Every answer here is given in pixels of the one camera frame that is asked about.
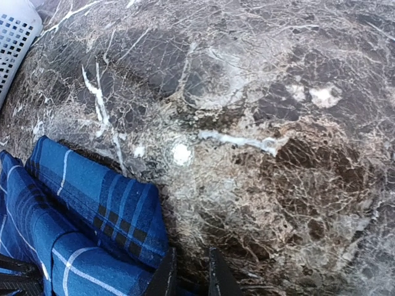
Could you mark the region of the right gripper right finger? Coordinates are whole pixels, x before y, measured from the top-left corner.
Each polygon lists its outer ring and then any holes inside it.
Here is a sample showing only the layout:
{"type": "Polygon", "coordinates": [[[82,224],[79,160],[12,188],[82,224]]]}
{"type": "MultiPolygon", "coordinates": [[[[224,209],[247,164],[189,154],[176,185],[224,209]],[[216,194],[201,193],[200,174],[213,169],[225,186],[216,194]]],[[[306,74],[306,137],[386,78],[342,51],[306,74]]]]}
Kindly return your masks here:
{"type": "Polygon", "coordinates": [[[222,253],[217,248],[209,250],[209,295],[242,296],[222,253]]]}

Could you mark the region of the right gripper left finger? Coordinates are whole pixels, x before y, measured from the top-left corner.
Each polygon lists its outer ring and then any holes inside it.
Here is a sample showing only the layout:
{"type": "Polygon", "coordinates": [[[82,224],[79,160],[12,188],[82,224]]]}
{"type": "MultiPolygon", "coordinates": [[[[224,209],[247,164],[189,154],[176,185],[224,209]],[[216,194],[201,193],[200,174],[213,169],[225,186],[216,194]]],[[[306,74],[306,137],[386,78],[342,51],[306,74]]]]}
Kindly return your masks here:
{"type": "Polygon", "coordinates": [[[177,252],[170,247],[156,269],[144,295],[174,296],[177,291],[177,252]]]}

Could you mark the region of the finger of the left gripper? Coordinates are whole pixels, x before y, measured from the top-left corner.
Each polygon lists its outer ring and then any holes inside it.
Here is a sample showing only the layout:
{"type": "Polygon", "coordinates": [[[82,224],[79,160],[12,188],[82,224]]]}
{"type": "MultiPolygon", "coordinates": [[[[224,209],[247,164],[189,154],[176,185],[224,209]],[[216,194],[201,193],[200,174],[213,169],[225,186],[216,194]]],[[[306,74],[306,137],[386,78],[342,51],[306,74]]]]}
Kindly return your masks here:
{"type": "Polygon", "coordinates": [[[43,276],[34,264],[1,255],[1,295],[43,295],[43,276]]]}

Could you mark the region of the blue plaid long sleeve shirt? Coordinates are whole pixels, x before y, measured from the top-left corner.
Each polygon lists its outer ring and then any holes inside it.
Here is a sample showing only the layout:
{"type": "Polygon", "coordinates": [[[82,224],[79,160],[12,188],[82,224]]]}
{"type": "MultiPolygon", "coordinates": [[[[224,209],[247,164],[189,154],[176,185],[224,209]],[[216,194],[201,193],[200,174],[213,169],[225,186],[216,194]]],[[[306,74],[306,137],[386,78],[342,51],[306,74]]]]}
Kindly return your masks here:
{"type": "Polygon", "coordinates": [[[47,137],[1,152],[1,253],[34,263],[45,295],[143,295],[168,250],[159,191],[47,137]]]}

